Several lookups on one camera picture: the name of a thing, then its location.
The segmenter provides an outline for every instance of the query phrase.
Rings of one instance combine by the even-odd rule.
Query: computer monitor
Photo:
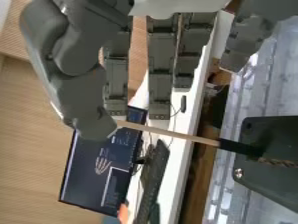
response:
[[[146,111],[127,109],[127,121],[145,124]],[[122,128],[104,143],[73,133],[60,201],[117,217],[125,202],[142,132]]]

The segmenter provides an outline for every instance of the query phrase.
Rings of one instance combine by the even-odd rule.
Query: white desk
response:
[[[209,44],[203,49],[201,62],[194,74],[193,86],[189,92],[174,92],[171,94],[171,104],[175,111],[179,109],[181,96],[186,95],[186,112],[178,113],[177,118],[171,117],[170,122],[149,121],[149,126],[159,127],[173,130],[173,124],[175,119],[174,131],[194,135],[197,132],[198,120],[201,116],[202,99],[203,99],[203,87],[206,82],[206,75],[209,70],[210,59],[218,57],[222,54],[226,37],[229,34],[229,27],[231,24],[233,15],[226,12],[219,12],[218,19],[214,26],[214,31],[209,40]],[[142,85],[137,91],[134,98],[130,101],[130,105],[141,108],[147,107],[147,75],[145,76]],[[153,144],[157,139],[162,139],[165,144],[169,145],[171,138],[167,136],[151,135]],[[145,146],[150,143],[147,133],[143,133]],[[177,223],[179,216],[179,208],[183,196],[183,189],[189,171],[189,164],[191,159],[191,142],[174,138],[170,144],[170,157],[166,165],[165,175],[159,188],[159,194],[157,202],[159,204],[159,216],[161,224]],[[131,182],[127,192],[129,201],[129,223],[134,219],[135,204],[139,204],[142,187],[139,184],[141,170],[131,177]]]

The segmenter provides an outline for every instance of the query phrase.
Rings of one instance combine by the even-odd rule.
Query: keyboard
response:
[[[141,174],[143,194],[137,212],[137,217],[134,219],[134,224],[146,224],[147,220],[150,219],[153,210],[155,208],[157,196],[169,155],[170,152],[165,143],[158,140],[155,148],[147,150],[146,161]]]

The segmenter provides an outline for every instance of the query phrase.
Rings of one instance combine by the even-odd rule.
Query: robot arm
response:
[[[20,26],[30,61],[64,123],[102,141],[117,128],[104,108],[98,50],[131,19],[129,0],[36,0]]]

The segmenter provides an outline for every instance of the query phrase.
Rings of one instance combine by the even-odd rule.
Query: wooden stick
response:
[[[146,131],[146,132],[151,132],[151,133],[155,133],[155,134],[159,134],[159,135],[170,136],[173,138],[181,138],[181,139],[185,139],[185,140],[189,140],[189,141],[205,144],[205,145],[210,145],[210,146],[214,146],[214,147],[219,146],[219,142],[217,140],[213,140],[213,139],[197,137],[197,136],[193,136],[193,135],[186,135],[186,134],[182,134],[182,133],[178,133],[178,132],[174,132],[174,131],[167,131],[167,130],[163,130],[161,128],[149,127],[149,126],[135,124],[135,123],[131,123],[131,122],[127,122],[127,121],[115,120],[115,123],[121,127],[130,128],[130,129],[134,129],[134,130],[138,130],[138,131]]]

